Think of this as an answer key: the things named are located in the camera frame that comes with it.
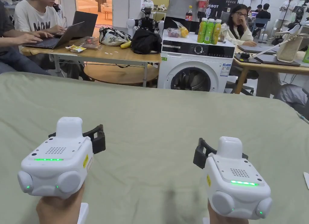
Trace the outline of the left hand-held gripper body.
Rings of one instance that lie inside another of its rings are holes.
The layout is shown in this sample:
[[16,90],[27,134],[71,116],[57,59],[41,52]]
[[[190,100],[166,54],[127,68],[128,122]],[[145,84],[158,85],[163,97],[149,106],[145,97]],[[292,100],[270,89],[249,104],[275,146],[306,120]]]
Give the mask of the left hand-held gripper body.
[[[31,196],[67,199],[80,190],[93,163],[92,142],[83,137],[82,119],[62,117],[56,136],[48,138],[21,162],[18,182]],[[88,204],[81,203],[77,224],[88,215]]]

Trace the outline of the person's left hand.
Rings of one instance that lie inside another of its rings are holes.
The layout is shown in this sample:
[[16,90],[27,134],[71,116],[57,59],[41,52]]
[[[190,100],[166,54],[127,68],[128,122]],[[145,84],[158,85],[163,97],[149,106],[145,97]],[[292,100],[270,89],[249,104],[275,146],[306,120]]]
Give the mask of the person's left hand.
[[85,185],[67,199],[41,197],[36,211],[40,224],[77,224]]

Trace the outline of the person's right hand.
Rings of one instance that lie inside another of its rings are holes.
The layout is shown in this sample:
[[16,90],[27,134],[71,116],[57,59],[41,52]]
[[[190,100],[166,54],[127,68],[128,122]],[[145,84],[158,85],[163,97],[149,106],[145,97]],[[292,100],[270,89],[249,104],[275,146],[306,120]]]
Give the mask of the person's right hand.
[[248,224],[247,219],[240,219],[234,217],[224,217],[216,213],[211,204],[208,203],[208,212],[209,212],[209,220],[210,224]]

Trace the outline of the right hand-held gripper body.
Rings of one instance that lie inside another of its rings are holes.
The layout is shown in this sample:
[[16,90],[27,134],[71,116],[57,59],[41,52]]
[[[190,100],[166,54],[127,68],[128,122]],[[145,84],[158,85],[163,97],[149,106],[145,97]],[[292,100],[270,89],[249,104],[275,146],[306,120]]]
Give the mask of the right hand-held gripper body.
[[265,219],[272,206],[271,189],[252,163],[243,157],[240,139],[220,137],[216,153],[209,153],[204,167],[206,193],[219,215]]

